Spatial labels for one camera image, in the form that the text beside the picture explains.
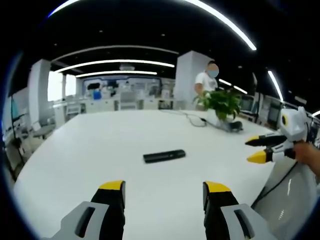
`person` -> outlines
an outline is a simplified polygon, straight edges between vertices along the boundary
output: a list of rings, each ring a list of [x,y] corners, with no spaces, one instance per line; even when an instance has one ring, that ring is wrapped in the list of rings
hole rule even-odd
[[[296,143],[293,150],[297,162],[308,165],[311,171],[320,177],[320,150],[304,141]]]
[[[218,82],[215,79],[219,74],[219,68],[213,60],[209,61],[205,71],[200,72],[195,78],[194,90],[198,95],[202,95],[204,91],[215,91],[218,87]],[[196,110],[204,111],[204,106],[196,105]]]

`white t-shirt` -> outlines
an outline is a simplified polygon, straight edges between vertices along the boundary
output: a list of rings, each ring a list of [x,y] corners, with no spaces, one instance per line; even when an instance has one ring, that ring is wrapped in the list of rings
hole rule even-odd
[[[215,91],[218,87],[217,80],[209,77],[206,72],[200,72],[195,78],[196,84],[202,84],[204,91]]]

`face mask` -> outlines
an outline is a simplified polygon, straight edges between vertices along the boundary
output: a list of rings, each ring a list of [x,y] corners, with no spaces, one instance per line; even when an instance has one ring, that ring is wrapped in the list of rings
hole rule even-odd
[[[219,70],[218,71],[216,71],[216,70],[207,70],[206,72],[208,73],[210,78],[215,78],[219,74]]]

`potted plant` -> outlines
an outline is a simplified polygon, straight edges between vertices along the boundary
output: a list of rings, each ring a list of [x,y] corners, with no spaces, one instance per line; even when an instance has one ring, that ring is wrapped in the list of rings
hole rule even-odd
[[[226,122],[228,116],[232,120],[240,113],[240,95],[231,90],[204,91],[203,95],[194,98],[198,104],[207,110],[207,121],[217,125],[219,121]]]

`black remote control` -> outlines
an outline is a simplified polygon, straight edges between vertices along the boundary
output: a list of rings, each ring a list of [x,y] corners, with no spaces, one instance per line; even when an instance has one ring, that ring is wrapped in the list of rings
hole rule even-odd
[[[144,162],[146,164],[152,164],[157,162],[163,162],[173,159],[180,159],[186,156],[186,152],[182,149],[175,151],[165,151],[159,153],[145,154],[143,155]]]

